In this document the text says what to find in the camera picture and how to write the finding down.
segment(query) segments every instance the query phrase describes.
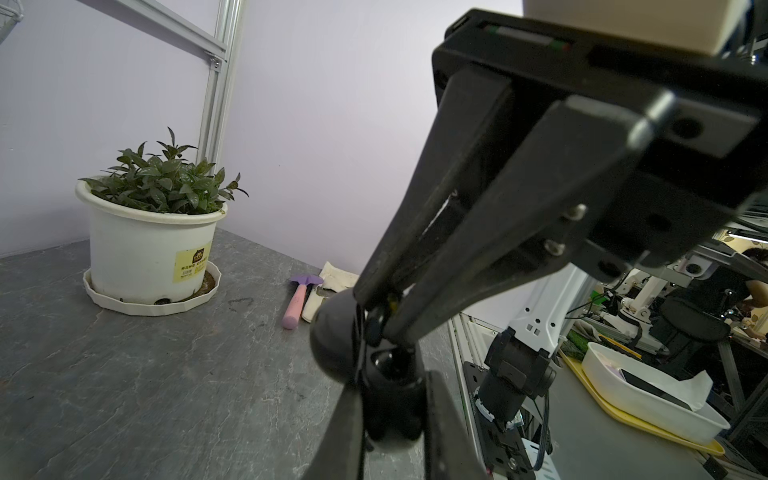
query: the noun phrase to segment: soil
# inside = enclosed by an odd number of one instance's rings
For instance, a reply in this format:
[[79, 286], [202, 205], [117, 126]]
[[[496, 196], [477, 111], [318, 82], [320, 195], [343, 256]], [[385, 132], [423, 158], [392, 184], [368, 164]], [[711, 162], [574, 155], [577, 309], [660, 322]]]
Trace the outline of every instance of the soil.
[[165, 305], [166, 303], [181, 303], [186, 302], [187, 300], [191, 300], [196, 296], [205, 295], [206, 293], [210, 292], [214, 289], [216, 286], [216, 280], [214, 279], [214, 276], [208, 272], [208, 270], [205, 271], [205, 274], [203, 275], [203, 284], [200, 285], [200, 289], [193, 293], [192, 295], [189, 295], [187, 298], [183, 300], [179, 300], [178, 302], [169, 302], [168, 299], [159, 299], [157, 302], [155, 302], [155, 305]]

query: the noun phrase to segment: metal bracket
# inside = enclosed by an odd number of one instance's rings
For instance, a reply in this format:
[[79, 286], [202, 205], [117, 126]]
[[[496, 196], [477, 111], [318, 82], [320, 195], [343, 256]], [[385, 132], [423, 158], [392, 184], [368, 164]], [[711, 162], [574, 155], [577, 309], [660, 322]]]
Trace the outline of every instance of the metal bracket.
[[115, 0], [139, 15], [149, 18], [162, 28], [173, 32], [202, 50], [220, 58], [227, 58], [229, 45], [210, 35], [202, 28], [173, 12], [157, 0]]

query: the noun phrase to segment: white flower pot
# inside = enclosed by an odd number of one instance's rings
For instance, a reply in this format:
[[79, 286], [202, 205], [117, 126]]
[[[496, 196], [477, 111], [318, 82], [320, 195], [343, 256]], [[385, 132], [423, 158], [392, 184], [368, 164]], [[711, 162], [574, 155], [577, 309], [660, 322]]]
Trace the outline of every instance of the white flower pot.
[[212, 214], [156, 214], [102, 200], [80, 180], [77, 197], [91, 207], [91, 286], [126, 303], [183, 300], [200, 289], [216, 222]]

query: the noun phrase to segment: aluminum frame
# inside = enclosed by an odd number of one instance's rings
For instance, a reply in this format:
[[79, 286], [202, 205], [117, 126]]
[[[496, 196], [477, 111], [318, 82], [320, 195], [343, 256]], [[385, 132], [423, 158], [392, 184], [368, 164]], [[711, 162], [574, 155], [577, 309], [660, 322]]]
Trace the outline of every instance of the aluminum frame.
[[200, 121], [200, 137], [197, 142], [197, 163], [203, 159], [218, 163], [221, 168], [220, 149], [224, 118], [230, 97], [233, 70], [233, 51], [238, 35], [238, 25], [245, 0], [220, 0], [216, 34], [211, 35], [181, 15], [173, 12], [157, 0], [115, 0], [154, 24], [197, 46], [210, 58], [210, 73]]
[[204, 52], [222, 60], [227, 60], [229, 46], [223, 41], [196, 26], [157, 0], [115, 0], [139, 15], [148, 18], [157, 25], [182, 37]]

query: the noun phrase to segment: potted plant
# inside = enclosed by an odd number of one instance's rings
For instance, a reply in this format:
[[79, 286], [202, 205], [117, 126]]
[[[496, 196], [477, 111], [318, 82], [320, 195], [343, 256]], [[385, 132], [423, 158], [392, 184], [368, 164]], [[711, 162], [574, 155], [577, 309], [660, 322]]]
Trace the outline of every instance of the potted plant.
[[216, 222], [227, 215], [240, 174], [224, 184], [224, 169], [195, 164], [174, 132], [162, 156], [144, 158], [144, 142], [120, 151], [108, 175], [81, 178], [75, 193], [91, 207], [91, 288], [112, 299], [172, 303], [200, 289]]

